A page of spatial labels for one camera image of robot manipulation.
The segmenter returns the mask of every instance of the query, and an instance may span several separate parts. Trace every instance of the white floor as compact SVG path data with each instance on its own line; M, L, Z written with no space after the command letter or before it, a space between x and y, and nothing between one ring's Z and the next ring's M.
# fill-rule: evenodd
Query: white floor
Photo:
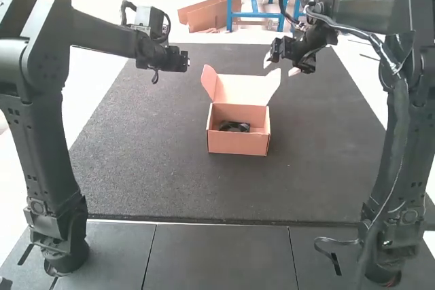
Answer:
M131 0L138 3L154 3L167 11L176 20L176 8L180 3L193 0ZM121 0L73 0L76 8L111 22L119 22L119 4ZM267 51L276 33L262 29L241 29L236 33L217 35L188 34L186 27L176 25L171 33L171 42L200 43L247 43L264 44ZM376 56L368 46L342 40L335 47L350 75L358 85L374 113L384 126L387 121L386 95L382 91L375 60L360 56L361 53ZM122 69L126 59L85 50L71 50L71 66L67 84L64 89L63 119L67 143L70 147L88 121L105 93ZM435 198L435 182L430 177L428 193ZM9 130L0 134L0 264L15 245L18 237L26 228L22 209L26 205L24 178L16 154L14 142ZM425 241L435 253L435 232L426 232Z

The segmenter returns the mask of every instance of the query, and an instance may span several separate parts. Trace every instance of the black robotic arm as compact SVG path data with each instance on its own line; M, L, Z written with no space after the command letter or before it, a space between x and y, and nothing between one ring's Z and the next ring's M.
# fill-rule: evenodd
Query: black robotic arm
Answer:
M188 68L187 52L79 12L71 0L0 0L0 109L26 179L31 247L41 247L51 275L77 270L88 256L88 209L62 121L71 46L134 58L155 72Z
M290 59L313 73L316 53L336 45L339 33L370 42L381 58L379 79L388 93L389 119L379 173L363 204L358 239L358 270L350 289L361 289L362 276L391 287L400 282L405 261L418 254L425 230L425 189L435 153L434 0L302 0L308 24L281 8L298 37L275 39L268 60ZM384 34L382 42L377 34Z

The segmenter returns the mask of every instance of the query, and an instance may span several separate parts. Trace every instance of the box flap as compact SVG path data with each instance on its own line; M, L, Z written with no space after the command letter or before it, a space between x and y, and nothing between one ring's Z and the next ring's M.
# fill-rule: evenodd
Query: box flap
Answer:
M213 103L266 106L281 83L281 69L266 76L222 75L205 65L201 83Z

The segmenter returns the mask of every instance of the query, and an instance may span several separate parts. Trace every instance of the gray platform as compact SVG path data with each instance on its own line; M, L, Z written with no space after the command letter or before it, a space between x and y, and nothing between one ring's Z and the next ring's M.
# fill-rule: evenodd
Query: gray platform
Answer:
M39 250L23 266L25 232L0 267L12 290L349 290L357 247L330 247L343 272L313 248L317 236L355 237L353 229L92 222L90 259L76 273L47 276ZM435 260L424 244L397 290L435 289ZM362 290L382 290L366 281Z
M385 131L332 49L312 75L288 78L270 102L268 156L207 154L210 99L200 76L266 75L268 46L181 44L187 73L129 61L71 148L91 216L144 221L356 223L375 182ZM434 205L427 200L427 218Z

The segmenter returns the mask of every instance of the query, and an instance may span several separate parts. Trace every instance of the cardboard box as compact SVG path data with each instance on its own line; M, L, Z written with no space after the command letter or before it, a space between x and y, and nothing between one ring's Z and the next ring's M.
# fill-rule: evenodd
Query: cardboard box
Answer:
M226 26L227 0L206 0L178 10L179 22L189 26L189 32L199 32ZM232 0L232 10L240 12L242 0Z
M267 76L217 74L205 65L201 83L210 96L209 153L266 156L271 138L268 102L281 83L281 70ZM250 132L219 131L223 121L247 122Z

